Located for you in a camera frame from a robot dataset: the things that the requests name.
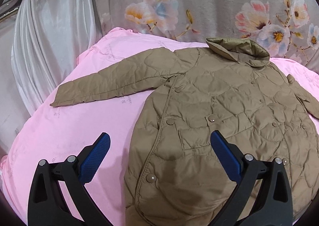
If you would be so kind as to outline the white satin curtain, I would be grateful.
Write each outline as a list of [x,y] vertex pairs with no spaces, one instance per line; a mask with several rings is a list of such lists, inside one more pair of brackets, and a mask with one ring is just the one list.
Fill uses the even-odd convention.
[[11,68],[29,114],[74,70],[102,36],[95,0],[21,0]]

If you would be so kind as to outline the tan quilted jacket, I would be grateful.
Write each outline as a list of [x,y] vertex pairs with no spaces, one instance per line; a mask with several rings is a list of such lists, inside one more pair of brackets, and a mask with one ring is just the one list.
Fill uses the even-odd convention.
[[126,225],[207,225],[234,189],[218,130],[262,161],[282,158],[297,216],[318,191],[318,100],[251,40],[149,49],[59,86],[53,107],[150,90],[124,175]]

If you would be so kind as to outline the pink quilt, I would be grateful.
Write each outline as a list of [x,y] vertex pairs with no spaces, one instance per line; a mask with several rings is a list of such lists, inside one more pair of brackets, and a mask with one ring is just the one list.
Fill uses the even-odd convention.
[[[147,49],[200,48],[202,43],[177,42],[154,35],[115,28],[78,57],[67,80],[95,73],[124,58]],[[124,173],[133,127],[141,113],[147,91],[108,101],[53,108],[52,93],[26,121],[8,153],[1,160],[1,183],[6,200],[26,222],[29,192],[40,160],[63,162],[77,155],[103,132],[110,135],[111,147],[86,189],[114,225],[125,223]]]

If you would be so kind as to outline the grey floral bedsheet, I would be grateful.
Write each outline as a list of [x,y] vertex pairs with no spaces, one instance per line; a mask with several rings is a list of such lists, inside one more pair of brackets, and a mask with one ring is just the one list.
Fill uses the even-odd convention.
[[249,38],[318,71],[318,0],[96,0],[103,33],[121,27],[180,42]]

